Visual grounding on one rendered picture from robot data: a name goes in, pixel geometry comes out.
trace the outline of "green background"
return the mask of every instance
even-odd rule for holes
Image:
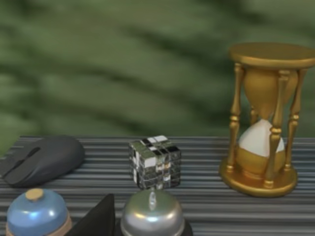
[[[314,0],[2,0],[0,152],[27,134],[227,136],[229,46],[315,47],[314,15]],[[298,136],[314,136],[314,75]]]

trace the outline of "black object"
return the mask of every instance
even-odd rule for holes
[[[33,187],[77,168],[83,146],[70,136],[51,136],[31,143],[0,163],[0,175],[13,187]]]
[[[109,194],[83,217],[65,236],[114,236],[115,201]]]
[[[120,220],[116,224],[114,236],[124,236],[120,228]],[[185,228],[181,236],[193,236],[191,225],[187,220],[185,220]]]

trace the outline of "corrugated metal surface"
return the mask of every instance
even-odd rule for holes
[[[39,137],[21,137],[8,152]],[[45,184],[62,194],[76,222],[105,194],[114,193],[116,214],[137,191],[128,175],[127,142],[138,138],[81,137],[87,158],[80,169]],[[182,183],[171,189],[182,203],[195,236],[314,236],[315,139],[296,139],[294,166],[299,184],[283,198],[260,199],[229,189],[218,175],[227,154],[226,138],[173,137],[183,152]],[[10,202],[23,189],[12,189],[0,180],[0,235]]]

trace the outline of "cube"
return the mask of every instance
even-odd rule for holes
[[[179,185],[181,159],[181,151],[163,135],[129,143],[130,176],[140,189]]]

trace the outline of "hourglass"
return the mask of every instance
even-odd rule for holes
[[[220,175],[240,192],[256,197],[283,196],[297,183],[291,149],[303,78],[315,65],[315,50],[282,43],[241,43],[229,52],[235,62],[235,91],[229,153],[221,162]],[[251,126],[237,142],[242,85],[251,104]],[[293,94],[285,146],[281,137],[283,108]]]

